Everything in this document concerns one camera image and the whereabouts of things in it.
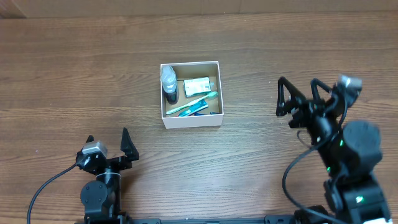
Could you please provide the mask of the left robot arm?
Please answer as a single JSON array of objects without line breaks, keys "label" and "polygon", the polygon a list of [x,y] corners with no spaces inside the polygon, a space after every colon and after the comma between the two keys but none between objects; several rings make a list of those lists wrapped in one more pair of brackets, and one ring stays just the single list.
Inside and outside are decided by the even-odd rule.
[{"label": "left robot arm", "polygon": [[130,169],[132,162],[139,160],[139,152],[127,128],[123,129],[121,151],[123,156],[108,159],[104,143],[89,136],[77,153],[76,166],[95,176],[80,193],[85,223],[131,223],[131,217],[121,209],[120,172]]}]

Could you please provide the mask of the green white toothbrush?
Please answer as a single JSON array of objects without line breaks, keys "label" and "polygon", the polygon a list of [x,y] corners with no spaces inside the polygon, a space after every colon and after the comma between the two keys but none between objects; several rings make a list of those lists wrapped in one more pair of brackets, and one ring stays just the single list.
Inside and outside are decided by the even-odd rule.
[{"label": "green white toothbrush", "polygon": [[210,93],[208,93],[207,95],[205,95],[205,96],[203,96],[203,97],[201,97],[201,98],[198,98],[198,99],[196,99],[196,100],[193,100],[193,101],[191,101],[191,102],[189,102],[189,103],[187,103],[187,104],[185,104],[185,105],[179,106],[179,107],[174,108],[174,109],[172,109],[172,110],[168,110],[168,111],[166,112],[166,114],[167,114],[167,115],[174,114],[174,113],[176,113],[176,112],[178,112],[178,111],[180,111],[180,110],[182,110],[182,109],[184,109],[184,108],[187,108],[187,107],[189,107],[189,106],[192,106],[192,105],[198,103],[198,102],[201,101],[201,100],[205,100],[205,99],[208,99],[208,98],[215,98],[215,97],[217,97],[217,96],[218,96],[218,92],[217,92],[217,91],[211,91]]}]

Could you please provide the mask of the dark blue pump bottle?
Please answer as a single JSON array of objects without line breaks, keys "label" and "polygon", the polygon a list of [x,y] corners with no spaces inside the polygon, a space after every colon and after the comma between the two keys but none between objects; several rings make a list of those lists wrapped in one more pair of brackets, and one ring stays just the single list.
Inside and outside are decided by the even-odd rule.
[{"label": "dark blue pump bottle", "polygon": [[174,105],[178,101],[178,83],[177,75],[170,65],[165,65],[161,69],[160,82],[162,84],[163,94],[169,104]]}]

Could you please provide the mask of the Colgate toothpaste tube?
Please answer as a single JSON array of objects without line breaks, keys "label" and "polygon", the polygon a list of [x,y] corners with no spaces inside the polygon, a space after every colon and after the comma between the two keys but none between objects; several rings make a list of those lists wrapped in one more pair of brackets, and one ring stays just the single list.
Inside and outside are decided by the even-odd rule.
[{"label": "Colgate toothpaste tube", "polygon": [[184,110],[181,112],[178,117],[185,117],[185,116],[191,116],[194,113],[197,113],[201,110],[207,109],[208,104],[205,100],[200,100],[198,103],[195,103],[194,105],[190,106],[187,110]]}]

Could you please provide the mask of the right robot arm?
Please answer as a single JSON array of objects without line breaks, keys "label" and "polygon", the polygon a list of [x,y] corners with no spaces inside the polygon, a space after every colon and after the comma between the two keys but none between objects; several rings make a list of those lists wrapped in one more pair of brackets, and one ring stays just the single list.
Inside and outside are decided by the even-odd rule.
[{"label": "right robot arm", "polygon": [[[297,206],[292,215],[268,215],[265,223],[392,223],[387,200],[374,167],[382,160],[381,132],[365,120],[345,122],[348,108],[362,90],[362,81],[341,75],[333,86],[317,78],[310,82],[308,99],[285,77],[278,80],[277,116],[292,115],[289,126],[305,128],[308,149],[294,159],[282,176],[285,196]],[[329,179],[324,181],[329,206],[305,207],[287,190],[287,175],[299,160],[317,151]]]}]

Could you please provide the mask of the Dettol soap bar pack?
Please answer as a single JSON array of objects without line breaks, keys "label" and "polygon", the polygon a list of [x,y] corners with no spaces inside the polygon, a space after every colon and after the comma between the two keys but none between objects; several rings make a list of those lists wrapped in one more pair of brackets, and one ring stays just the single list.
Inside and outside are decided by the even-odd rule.
[{"label": "Dettol soap bar pack", "polygon": [[208,77],[184,80],[183,87],[187,98],[211,91],[211,83]]}]

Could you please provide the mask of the blue disposable razor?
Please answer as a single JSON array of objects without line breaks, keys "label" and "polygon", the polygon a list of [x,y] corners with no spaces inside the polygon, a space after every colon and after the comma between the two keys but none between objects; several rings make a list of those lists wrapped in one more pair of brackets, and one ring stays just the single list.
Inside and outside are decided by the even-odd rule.
[{"label": "blue disposable razor", "polygon": [[205,113],[194,113],[193,115],[194,116],[206,116],[206,115],[216,115],[216,114],[220,114],[220,113],[211,111],[211,112],[206,113],[206,114]]}]

